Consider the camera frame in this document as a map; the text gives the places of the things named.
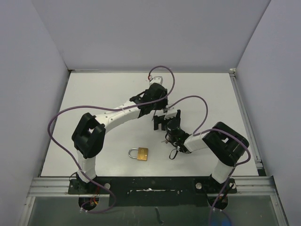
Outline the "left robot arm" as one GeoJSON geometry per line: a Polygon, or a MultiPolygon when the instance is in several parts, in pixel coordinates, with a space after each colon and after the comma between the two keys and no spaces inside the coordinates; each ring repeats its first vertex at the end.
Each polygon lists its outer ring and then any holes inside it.
{"type": "Polygon", "coordinates": [[[71,139],[78,154],[81,167],[77,172],[79,188],[84,193],[95,190],[96,156],[103,148],[105,135],[115,127],[148,115],[151,111],[162,110],[167,104],[167,89],[159,83],[153,83],[141,94],[131,97],[124,104],[114,108],[112,112],[99,115],[84,114],[71,139]]]}

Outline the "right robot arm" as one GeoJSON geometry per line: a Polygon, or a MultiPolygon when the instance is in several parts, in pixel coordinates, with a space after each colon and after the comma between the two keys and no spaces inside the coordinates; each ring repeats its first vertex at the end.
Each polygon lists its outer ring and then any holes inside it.
{"type": "Polygon", "coordinates": [[[181,128],[181,111],[172,110],[161,116],[153,116],[154,130],[166,132],[165,139],[178,153],[190,154],[201,149],[210,149],[218,158],[209,181],[212,191],[219,193],[226,187],[226,179],[238,165],[238,160],[246,152],[249,142],[223,122],[198,135],[185,132],[181,128]]]}

